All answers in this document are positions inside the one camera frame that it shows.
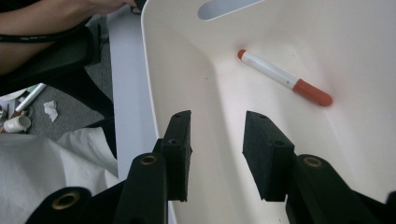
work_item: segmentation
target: crumpled tissue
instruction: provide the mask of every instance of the crumpled tissue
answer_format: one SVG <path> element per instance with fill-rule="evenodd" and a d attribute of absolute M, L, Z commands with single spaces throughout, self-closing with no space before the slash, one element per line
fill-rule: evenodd
<path fill-rule="evenodd" d="M 44 103 L 44 113 L 49 115 L 49 118 L 53 121 L 58 117 L 58 111 L 56 111 L 56 102 L 51 101 Z"/>

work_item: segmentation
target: pen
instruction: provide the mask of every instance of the pen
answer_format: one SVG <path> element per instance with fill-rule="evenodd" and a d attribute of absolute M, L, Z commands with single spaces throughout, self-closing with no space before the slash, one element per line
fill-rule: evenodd
<path fill-rule="evenodd" d="M 38 94 L 40 94 L 40 92 L 44 90 L 44 88 L 46 88 L 46 86 L 47 85 L 43 83 L 38 84 L 37 87 L 32 92 L 30 92 L 26 99 L 24 99 L 22 103 L 18 105 L 15 111 L 21 112 L 24 108 L 26 108 L 26 106 L 32 103 L 32 101 L 37 97 Z"/>
<path fill-rule="evenodd" d="M 264 59 L 246 51 L 245 49 L 239 50 L 238 58 L 242 62 L 250 65 L 268 77 L 278 81 L 279 83 L 282 83 L 308 100 L 314 101 L 319 105 L 324 106 L 332 104 L 332 97 L 326 92 L 321 91 L 320 89 L 312 86 L 300 78 L 292 76 L 291 74 L 283 71 L 271 63 L 268 63 Z"/>

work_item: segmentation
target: marker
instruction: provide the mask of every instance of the marker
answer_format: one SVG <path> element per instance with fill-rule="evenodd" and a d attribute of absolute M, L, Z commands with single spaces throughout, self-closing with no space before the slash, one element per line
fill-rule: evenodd
<path fill-rule="evenodd" d="M 314 101 L 319 105 L 324 106 L 332 104 L 332 97 L 326 92 L 321 91 L 320 89 L 312 86 L 300 78 L 292 76 L 291 74 L 283 71 L 271 63 L 268 63 L 267 61 L 246 51 L 245 49 L 239 50 L 238 58 L 242 62 L 250 65 L 260 72 L 263 72 L 268 77 L 282 83 L 308 100 Z"/>

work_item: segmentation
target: gray floor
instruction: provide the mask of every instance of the gray floor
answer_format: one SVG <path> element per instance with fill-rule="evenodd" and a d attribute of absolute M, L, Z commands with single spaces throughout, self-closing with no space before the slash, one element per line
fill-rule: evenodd
<path fill-rule="evenodd" d="M 103 46 L 102 61 L 86 69 L 96 85 L 112 100 L 108 44 Z M 54 122 L 50 120 L 49 115 L 44 113 L 43 104 L 50 101 L 57 103 L 58 118 Z M 57 140 L 65 132 L 83 128 L 103 118 L 102 115 L 90 110 L 79 101 L 52 87 L 46 87 L 28 107 L 28 110 L 32 120 L 32 127 L 28 133 L 47 136 L 53 140 Z"/>

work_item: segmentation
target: black chair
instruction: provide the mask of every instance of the black chair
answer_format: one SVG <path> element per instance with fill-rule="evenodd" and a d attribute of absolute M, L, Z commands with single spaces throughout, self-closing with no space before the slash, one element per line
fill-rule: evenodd
<path fill-rule="evenodd" d="M 105 118 L 113 117 L 111 100 L 84 69 L 99 51 L 99 31 L 82 27 L 57 41 L 18 70 L 0 76 L 0 96 L 44 83 L 81 101 Z"/>

